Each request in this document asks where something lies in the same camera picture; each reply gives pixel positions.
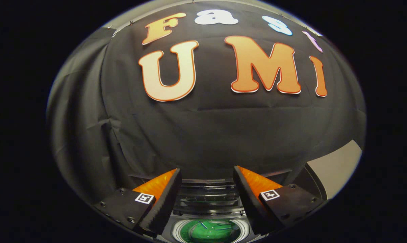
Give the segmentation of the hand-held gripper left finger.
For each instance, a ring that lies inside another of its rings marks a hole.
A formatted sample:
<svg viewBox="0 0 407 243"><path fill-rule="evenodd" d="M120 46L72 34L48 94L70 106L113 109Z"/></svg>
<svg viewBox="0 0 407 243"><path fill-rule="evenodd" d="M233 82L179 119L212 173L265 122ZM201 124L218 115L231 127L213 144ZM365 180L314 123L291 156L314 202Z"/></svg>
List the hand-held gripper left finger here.
<svg viewBox="0 0 407 243"><path fill-rule="evenodd" d="M117 189L94 206L128 231L155 237L164 231L181 183L181 170L176 168L135 189Z"/></svg>

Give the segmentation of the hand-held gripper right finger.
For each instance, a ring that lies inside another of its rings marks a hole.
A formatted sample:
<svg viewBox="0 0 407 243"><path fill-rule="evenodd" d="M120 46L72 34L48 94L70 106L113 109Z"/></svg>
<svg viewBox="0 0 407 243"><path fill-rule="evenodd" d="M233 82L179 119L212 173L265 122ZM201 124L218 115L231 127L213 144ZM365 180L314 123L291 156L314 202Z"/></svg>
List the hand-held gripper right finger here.
<svg viewBox="0 0 407 243"><path fill-rule="evenodd" d="M241 166L234 166L233 179L254 234L291 228L325 205L296 184L281 186Z"/></svg>

